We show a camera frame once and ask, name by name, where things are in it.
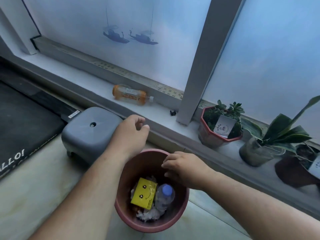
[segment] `plant label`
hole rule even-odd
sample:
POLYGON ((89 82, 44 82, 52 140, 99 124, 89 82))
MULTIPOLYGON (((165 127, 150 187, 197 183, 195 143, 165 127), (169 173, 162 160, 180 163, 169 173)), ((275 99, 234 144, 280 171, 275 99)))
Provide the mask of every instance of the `plant label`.
POLYGON ((227 138, 236 122, 234 119, 220 115, 213 131, 227 138))
POLYGON ((308 171, 314 177, 320 179, 320 155, 313 161, 308 171))

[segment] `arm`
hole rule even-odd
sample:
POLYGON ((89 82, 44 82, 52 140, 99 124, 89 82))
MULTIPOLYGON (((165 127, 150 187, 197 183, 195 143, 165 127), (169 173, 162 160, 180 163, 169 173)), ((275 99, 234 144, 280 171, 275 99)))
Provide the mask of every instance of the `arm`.
POLYGON ((209 168, 194 154, 175 152, 162 165, 165 174, 203 190, 253 239, 320 239, 320 222, 309 215, 209 168))
POLYGON ((146 144, 144 121, 132 115, 117 127, 106 151, 29 240, 106 238, 122 169, 146 144))

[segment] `orange plastic bottle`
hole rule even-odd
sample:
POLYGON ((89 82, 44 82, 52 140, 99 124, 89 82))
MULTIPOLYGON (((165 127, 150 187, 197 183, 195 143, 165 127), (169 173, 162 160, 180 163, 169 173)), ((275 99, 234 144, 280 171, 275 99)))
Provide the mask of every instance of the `orange plastic bottle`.
POLYGON ((153 96, 147 96, 147 93, 141 90, 127 88, 122 85, 115 85, 112 89, 112 95, 117 100, 133 102, 138 105, 144 105, 146 102, 153 102, 153 96))

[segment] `yellow packet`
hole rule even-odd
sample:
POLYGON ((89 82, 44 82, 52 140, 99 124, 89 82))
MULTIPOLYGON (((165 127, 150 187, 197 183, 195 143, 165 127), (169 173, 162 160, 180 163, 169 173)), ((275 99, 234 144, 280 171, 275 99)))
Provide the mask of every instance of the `yellow packet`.
POLYGON ((137 188, 134 191, 133 198, 131 203, 145 208, 147 210, 151 209, 153 198, 155 197, 157 188, 157 183, 154 183, 150 180, 140 178, 137 188))

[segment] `tile floor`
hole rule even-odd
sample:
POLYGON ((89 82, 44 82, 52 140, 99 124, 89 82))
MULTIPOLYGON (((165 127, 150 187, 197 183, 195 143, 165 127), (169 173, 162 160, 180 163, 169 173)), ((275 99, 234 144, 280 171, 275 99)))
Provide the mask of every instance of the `tile floor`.
MULTIPOLYGON (((24 240, 78 182, 84 168, 70 160, 60 136, 0 181, 0 239, 24 240)), ((106 239, 250 239, 246 231, 207 194, 190 191, 178 222, 160 233, 143 234, 128 227, 116 211, 106 239)))

